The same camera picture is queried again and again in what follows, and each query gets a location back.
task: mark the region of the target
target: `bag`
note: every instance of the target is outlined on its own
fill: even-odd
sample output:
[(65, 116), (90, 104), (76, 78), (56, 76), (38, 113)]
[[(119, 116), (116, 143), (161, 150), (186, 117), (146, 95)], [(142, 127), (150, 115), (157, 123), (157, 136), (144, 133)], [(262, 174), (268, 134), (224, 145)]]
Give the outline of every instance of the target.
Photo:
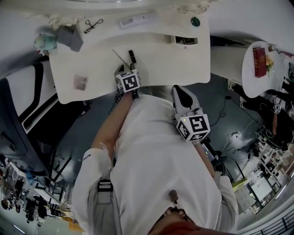
[(122, 235), (119, 206), (110, 177), (98, 182), (88, 197), (89, 232), (93, 235)]

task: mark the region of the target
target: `red book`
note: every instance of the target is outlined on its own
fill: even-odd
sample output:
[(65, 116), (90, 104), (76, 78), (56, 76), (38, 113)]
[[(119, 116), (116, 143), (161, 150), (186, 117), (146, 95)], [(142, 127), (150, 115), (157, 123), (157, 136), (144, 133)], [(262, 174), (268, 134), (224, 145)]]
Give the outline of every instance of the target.
[(266, 51), (264, 48), (253, 48), (255, 76), (261, 78), (266, 75)]

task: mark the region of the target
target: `black chair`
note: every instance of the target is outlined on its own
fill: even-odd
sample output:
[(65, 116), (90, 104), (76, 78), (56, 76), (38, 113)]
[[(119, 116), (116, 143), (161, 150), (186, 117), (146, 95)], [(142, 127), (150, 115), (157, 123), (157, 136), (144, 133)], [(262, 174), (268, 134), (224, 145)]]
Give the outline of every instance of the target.
[[(17, 114), (14, 101), (9, 81), (6, 78), (0, 79), (0, 154), (13, 162), (21, 160), (33, 175), (50, 178), (60, 141), (75, 120), (89, 109), (89, 105), (82, 101), (63, 105), (57, 101), (57, 94), (54, 94), (39, 106), (34, 98), (34, 104), (30, 105), (34, 108), (28, 107), (24, 111), (26, 118), (23, 118), (23, 113)], [(30, 125), (36, 119), (37, 123), (27, 132), (25, 123)]]

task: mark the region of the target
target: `white t-shirt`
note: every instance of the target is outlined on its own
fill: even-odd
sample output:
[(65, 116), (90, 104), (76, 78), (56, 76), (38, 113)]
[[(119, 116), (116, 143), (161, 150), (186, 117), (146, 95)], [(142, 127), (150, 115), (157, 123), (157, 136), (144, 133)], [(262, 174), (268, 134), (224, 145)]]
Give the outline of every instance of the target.
[[(172, 123), (172, 103), (143, 95), (134, 100), (116, 142), (115, 167), (110, 179), (118, 199), (124, 235), (147, 235), (157, 220), (174, 204), (198, 226), (232, 232), (237, 201), (227, 176), (217, 186), (191, 143)], [(106, 149), (88, 150), (73, 190), (73, 211), (87, 231), (87, 200), (98, 179), (111, 169)]]

